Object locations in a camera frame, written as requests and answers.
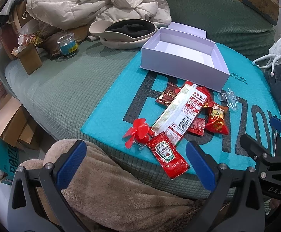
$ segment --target barcode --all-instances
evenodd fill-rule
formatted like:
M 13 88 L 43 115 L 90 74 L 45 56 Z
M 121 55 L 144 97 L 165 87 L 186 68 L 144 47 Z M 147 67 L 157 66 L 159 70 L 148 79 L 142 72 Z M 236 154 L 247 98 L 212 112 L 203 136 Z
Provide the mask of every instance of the barcode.
M 184 116 L 184 118 L 182 119 L 182 121 L 179 123 L 179 125 L 177 126 L 177 128 L 181 131 L 181 132 L 185 132 L 188 127 L 190 126 L 192 122 L 192 119 L 189 118 L 187 115 Z

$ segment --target gray fabric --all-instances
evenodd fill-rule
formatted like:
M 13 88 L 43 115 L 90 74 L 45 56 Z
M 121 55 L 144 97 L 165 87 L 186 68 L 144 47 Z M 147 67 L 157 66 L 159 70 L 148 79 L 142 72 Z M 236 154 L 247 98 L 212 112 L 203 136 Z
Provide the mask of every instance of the gray fabric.
M 242 3 L 234 0 L 167 1 L 173 21 L 204 29 L 209 39 L 252 60 L 268 54 L 275 34 L 272 26 Z M 19 60 L 7 66 L 7 81 L 33 118 L 56 139 L 80 138 L 97 144 L 121 167 L 150 186 L 186 198 L 207 197 L 209 192 L 196 176 L 184 174 L 170 180 L 161 167 L 114 150 L 80 132 L 138 50 L 108 49 L 98 41 L 85 41 L 79 49 L 75 57 L 67 60 L 45 60 L 43 66 L 29 76 Z

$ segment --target red plastic fan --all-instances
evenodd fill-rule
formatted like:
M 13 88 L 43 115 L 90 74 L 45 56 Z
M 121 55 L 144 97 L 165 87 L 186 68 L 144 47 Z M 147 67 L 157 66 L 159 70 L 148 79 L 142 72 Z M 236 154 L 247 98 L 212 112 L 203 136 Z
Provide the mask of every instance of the red plastic fan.
M 131 138 L 125 143 L 126 148 L 131 148 L 134 140 L 141 144 L 146 144 L 149 141 L 149 125 L 145 123 L 145 118 L 135 119 L 133 122 L 133 127 L 126 132 L 123 138 L 131 136 Z

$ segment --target clear plastic clip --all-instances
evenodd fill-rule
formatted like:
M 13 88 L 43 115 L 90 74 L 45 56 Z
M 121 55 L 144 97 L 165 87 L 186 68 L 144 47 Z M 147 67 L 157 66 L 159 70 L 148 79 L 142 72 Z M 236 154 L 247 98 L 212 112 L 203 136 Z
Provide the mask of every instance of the clear plastic clip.
M 237 103 L 239 103 L 239 98 L 230 88 L 225 93 L 218 93 L 218 99 L 221 102 L 228 102 L 227 106 L 232 109 L 233 112 L 238 109 Z

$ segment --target jar lid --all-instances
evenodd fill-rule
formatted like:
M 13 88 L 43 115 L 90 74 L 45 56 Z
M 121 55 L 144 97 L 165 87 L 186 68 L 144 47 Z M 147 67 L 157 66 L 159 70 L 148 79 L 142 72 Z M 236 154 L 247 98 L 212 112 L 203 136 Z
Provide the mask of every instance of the jar lid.
M 21 45 L 25 45 L 26 43 L 26 37 L 24 35 L 20 35 L 18 37 L 18 44 L 21 46 Z

